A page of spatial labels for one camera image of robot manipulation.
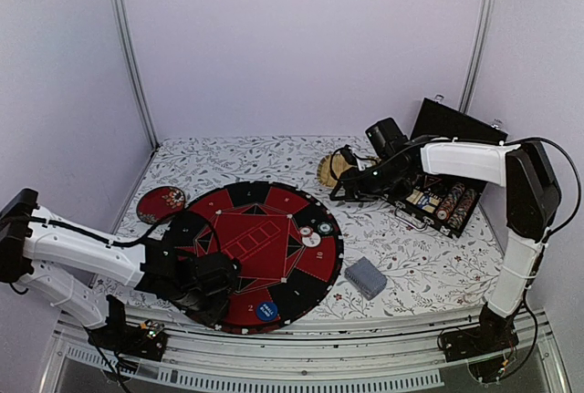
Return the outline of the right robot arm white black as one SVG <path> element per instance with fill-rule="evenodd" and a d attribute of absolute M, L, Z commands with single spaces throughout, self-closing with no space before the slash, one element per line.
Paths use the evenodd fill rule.
<path fill-rule="evenodd" d="M 421 136 L 402 144 L 365 171 L 350 168 L 332 175 L 333 201 L 397 201 L 412 190 L 410 167 L 423 172 L 493 183 L 506 191 L 507 242 L 495 290 L 483 306 L 479 325 L 438 338 L 447 360 L 487 355 L 516 346 L 514 320 L 527 305 L 549 238 L 561 191 L 544 149 L 546 140 L 527 138 L 496 144 Z"/>

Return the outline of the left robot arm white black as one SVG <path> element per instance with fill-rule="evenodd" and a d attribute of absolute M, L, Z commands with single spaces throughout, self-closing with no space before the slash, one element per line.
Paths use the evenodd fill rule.
<path fill-rule="evenodd" d="M 118 298 L 94 293 L 70 268 L 105 275 L 215 326 L 228 312 L 241 264 L 222 251 L 196 256 L 149 233 L 132 240 L 93 232 L 39 205 L 28 188 L 2 209 L 2 283 L 42 293 L 81 323 L 97 350 L 159 361 L 168 340 L 162 324 L 129 325 Z"/>

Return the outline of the red white poker chip stack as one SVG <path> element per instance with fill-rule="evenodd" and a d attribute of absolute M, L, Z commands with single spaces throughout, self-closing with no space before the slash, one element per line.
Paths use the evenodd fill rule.
<path fill-rule="evenodd" d="M 301 227 L 298 231 L 302 237 L 309 237 L 314 233 L 313 229 L 309 226 Z"/>

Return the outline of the green poker chip stack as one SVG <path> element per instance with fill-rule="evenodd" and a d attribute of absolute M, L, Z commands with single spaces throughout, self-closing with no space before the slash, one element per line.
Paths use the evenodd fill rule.
<path fill-rule="evenodd" d="M 332 231 L 332 226 L 329 223 L 327 223 L 327 222 L 322 222 L 318 226 L 318 231 L 320 233 L 324 233 L 324 234 L 330 233 Z"/>

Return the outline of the blue small blind button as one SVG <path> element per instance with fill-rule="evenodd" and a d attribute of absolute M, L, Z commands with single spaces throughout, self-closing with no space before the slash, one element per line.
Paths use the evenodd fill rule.
<path fill-rule="evenodd" d="M 272 301 L 261 302 L 257 306 L 255 314 L 262 322 L 272 322 L 278 318 L 278 308 Z"/>

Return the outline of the red triangular all-in marker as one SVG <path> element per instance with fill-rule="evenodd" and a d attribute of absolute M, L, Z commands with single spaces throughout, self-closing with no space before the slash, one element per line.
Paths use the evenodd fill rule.
<path fill-rule="evenodd" d="M 423 178 L 422 186 L 425 190 L 429 190 L 434 185 L 439 184 L 441 182 L 442 182 L 442 179 L 440 177 L 430 175 L 430 174 L 425 174 L 424 178 Z"/>

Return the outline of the red floral round dish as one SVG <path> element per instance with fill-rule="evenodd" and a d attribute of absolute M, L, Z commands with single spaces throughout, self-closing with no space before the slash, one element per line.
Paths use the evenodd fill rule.
<path fill-rule="evenodd" d="M 140 221 L 154 224 L 182 210 L 185 193 L 174 186 L 161 186 L 146 192 L 138 201 L 136 214 Z"/>

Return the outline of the aluminium frame post left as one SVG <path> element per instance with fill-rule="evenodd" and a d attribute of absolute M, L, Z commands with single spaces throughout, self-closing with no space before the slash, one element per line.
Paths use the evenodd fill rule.
<path fill-rule="evenodd" d="M 128 73 L 131 93 L 136 105 L 138 116 L 145 133 L 146 139 L 153 150 L 159 145 L 159 139 L 154 127 L 151 111 L 147 103 L 143 84 L 141 81 L 138 60 L 133 46 L 130 23 L 125 5 L 125 0 L 110 0 L 114 15 L 115 25 L 118 31 L 123 62 Z"/>

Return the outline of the right multicolour chip row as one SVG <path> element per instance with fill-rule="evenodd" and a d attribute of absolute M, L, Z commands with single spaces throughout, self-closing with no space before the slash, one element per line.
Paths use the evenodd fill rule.
<path fill-rule="evenodd" d="M 466 217 L 477 199 L 477 192 L 457 182 L 441 201 L 435 216 L 443 224 L 440 232 L 451 235 L 463 227 Z"/>

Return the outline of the black poker set case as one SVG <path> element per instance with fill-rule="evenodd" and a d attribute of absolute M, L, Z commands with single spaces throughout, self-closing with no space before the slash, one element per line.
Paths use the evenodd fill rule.
<path fill-rule="evenodd" d="M 451 109 L 435 100 L 426 98 L 423 100 L 418 116 L 415 120 L 411 138 L 415 140 L 433 135 L 440 138 L 463 141 L 477 140 L 481 143 L 488 144 L 498 144 L 507 139 L 507 134 L 502 130 L 496 129 L 479 119 L 475 119 L 455 109 Z M 469 215 L 466 217 L 463 227 L 459 231 L 454 231 L 451 235 L 445 234 L 450 238 L 460 237 L 482 196 L 486 182 L 476 177 L 466 176 L 462 171 L 454 171 L 452 169 L 446 172 L 440 171 L 438 173 L 425 171 L 422 168 L 422 162 L 418 155 L 416 155 L 412 168 L 414 169 L 414 172 L 412 173 L 414 175 L 412 190 L 430 191 L 440 196 L 442 199 L 446 197 L 448 192 L 457 182 L 463 183 L 467 188 L 473 188 L 476 190 L 477 199 L 472 206 Z M 429 190 L 425 190 L 422 186 L 425 174 L 440 177 L 442 182 L 434 185 Z M 424 212 L 407 202 L 406 198 L 402 200 L 392 200 L 391 204 L 396 208 L 395 214 L 403 216 L 405 218 L 404 221 L 413 228 L 420 231 L 432 228 L 440 232 L 440 228 L 443 224 L 437 219 L 435 212 Z"/>

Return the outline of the white dealer button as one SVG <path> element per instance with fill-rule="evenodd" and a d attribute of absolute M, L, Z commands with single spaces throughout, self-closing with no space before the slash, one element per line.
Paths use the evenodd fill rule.
<path fill-rule="evenodd" d="M 307 248 L 316 248 L 321 244 L 321 237 L 318 233 L 312 233 L 309 236 L 303 236 L 301 242 Z"/>

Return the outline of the aluminium front rail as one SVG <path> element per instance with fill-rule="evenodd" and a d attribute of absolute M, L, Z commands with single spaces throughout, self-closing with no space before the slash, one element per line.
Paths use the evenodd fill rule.
<path fill-rule="evenodd" d="M 276 332 L 237 336 L 176 313 L 131 307 L 131 322 L 164 324 L 159 362 L 140 360 L 121 385 L 114 361 L 88 344 L 70 315 L 51 338 L 44 392 L 568 392 L 571 389 L 546 314 L 522 312 L 506 379 L 484 385 L 477 358 L 450 361 L 438 346 L 448 332 L 475 326 L 475 308 L 394 318 L 300 320 Z"/>

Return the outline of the aluminium frame post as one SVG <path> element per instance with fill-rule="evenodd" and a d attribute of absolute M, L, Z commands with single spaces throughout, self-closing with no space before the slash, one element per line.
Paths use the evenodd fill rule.
<path fill-rule="evenodd" d="M 146 139 L 153 150 L 159 145 L 159 139 L 154 127 L 151 111 L 147 103 L 143 84 L 141 81 L 138 60 L 133 46 L 130 23 L 125 5 L 125 0 L 110 0 L 114 15 L 115 25 L 118 31 L 123 62 L 128 73 L 131 93 L 136 105 L 138 116 L 145 133 Z"/>
<path fill-rule="evenodd" d="M 480 0 L 474 43 L 458 107 L 464 114 L 469 112 L 473 100 L 494 7 L 495 0 Z"/>

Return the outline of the blue Texas Hold'em card box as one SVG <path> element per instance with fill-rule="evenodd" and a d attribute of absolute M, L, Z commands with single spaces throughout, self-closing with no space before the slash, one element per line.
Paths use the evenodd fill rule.
<path fill-rule="evenodd" d="M 440 206 L 442 200 L 440 196 L 430 191 L 420 191 L 417 189 L 414 189 L 406 198 L 407 202 L 428 213 L 434 213 Z"/>

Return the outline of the woven bamboo tray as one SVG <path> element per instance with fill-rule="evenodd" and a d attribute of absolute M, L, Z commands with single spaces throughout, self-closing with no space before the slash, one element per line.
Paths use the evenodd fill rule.
<path fill-rule="evenodd" d="M 340 155 L 332 155 L 324 157 L 318 164 L 317 167 L 317 180 L 318 182 L 328 188 L 333 188 L 337 185 L 337 180 L 334 178 L 336 175 L 338 178 L 340 175 L 349 170 L 350 168 L 356 168 L 358 171 L 364 171 L 366 168 L 370 168 L 374 164 L 380 162 L 378 158 L 357 158 L 355 162 L 346 161 L 346 159 Z"/>

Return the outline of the aluminium frame post right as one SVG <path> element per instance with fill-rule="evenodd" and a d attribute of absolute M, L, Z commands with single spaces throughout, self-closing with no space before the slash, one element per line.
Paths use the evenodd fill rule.
<path fill-rule="evenodd" d="M 495 0 L 480 0 L 474 43 L 458 107 L 464 114 L 469 112 L 473 100 L 494 7 Z"/>

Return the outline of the round red black poker mat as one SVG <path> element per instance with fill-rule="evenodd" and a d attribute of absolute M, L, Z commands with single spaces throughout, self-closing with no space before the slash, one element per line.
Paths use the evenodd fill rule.
<path fill-rule="evenodd" d="M 330 233 L 318 231 L 327 222 Z M 316 248 L 301 242 L 309 226 Z M 343 263 L 341 229 L 328 208 L 305 191 L 279 182 L 241 181 L 195 199 L 172 219 L 163 238 L 181 253 L 226 253 L 242 265 L 226 317 L 214 328 L 229 334 L 263 334 L 289 326 L 331 291 Z M 261 302 L 277 305 L 278 318 L 262 322 Z"/>

